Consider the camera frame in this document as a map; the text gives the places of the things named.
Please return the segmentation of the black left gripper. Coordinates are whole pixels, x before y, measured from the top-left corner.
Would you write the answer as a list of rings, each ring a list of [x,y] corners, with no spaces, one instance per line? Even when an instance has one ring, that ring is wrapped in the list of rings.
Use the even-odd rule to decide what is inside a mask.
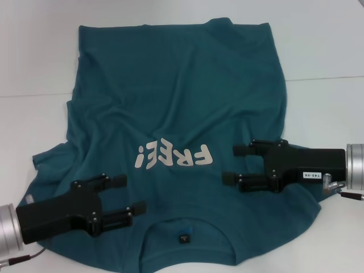
[[[145,214],[145,201],[124,209],[102,213],[98,194],[127,186],[127,176],[110,177],[102,173],[75,180],[65,194],[16,208],[24,244],[43,241],[71,230],[83,230],[92,237],[104,232],[130,227],[133,218]]]

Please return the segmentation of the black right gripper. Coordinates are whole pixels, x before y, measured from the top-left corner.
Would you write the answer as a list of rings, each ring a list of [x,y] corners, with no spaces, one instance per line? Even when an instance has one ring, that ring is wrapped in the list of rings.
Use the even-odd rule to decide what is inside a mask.
[[[343,149],[297,148],[283,139],[255,140],[233,146],[234,156],[264,156],[265,175],[223,172],[222,183],[240,192],[282,191],[292,183],[322,184],[325,174],[332,182],[346,180],[346,154]]]

